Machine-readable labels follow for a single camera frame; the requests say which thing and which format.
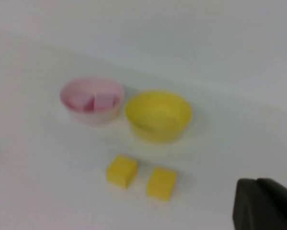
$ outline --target pink cube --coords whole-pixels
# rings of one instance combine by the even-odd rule
[[[97,94],[94,99],[94,110],[107,110],[114,106],[115,96],[111,94]]]
[[[76,94],[69,98],[69,105],[78,111],[91,111],[93,110],[93,95]]]

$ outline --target bowl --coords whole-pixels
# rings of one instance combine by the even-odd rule
[[[185,99],[174,93],[147,91],[128,101],[126,117],[137,136],[153,142],[170,142],[187,127],[192,109]]]
[[[60,99],[72,117],[85,124],[100,124],[117,117],[124,90],[111,79],[75,79],[62,88]]]

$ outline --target white surface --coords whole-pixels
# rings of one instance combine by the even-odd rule
[[[287,108],[287,0],[0,0],[0,29]]]
[[[175,90],[193,104],[194,122],[163,146],[132,136],[123,113],[107,126],[82,126],[58,95],[69,79],[91,73],[121,81],[128,97]],[[141,162],[127,192],[105,181],[118,153]],[[179,172],[168,204],[145,196],[154,164]],[[287,112],[0,32],[0,229],[232,230],[241,177],[287,186]]]

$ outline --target block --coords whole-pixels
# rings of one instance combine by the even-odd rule
[[[147,187],[147,195],[162,200],[170,200],[177,173],[161,167],[155,167]]]
[[[92,111],[93,101],[93,95],[76,94],[69,98],[69,105],[78,111]]]
[[[115,96],[110,94],[97,94],[94,99],[94,110],[106,110],[114,106]]]
[[[118,155],[106,171],[107,181],[127,189],[136,177],[137,171],[138,164],[136,161]]]

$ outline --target yellow cube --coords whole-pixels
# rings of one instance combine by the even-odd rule
[[[155,167],[149,180],[147,195],[168,201],[174,188],[176,177],[175,171]]]
[[[136,177],[137,171],[136,161],[118,155],[106,171],[107,181],[126,189]]]

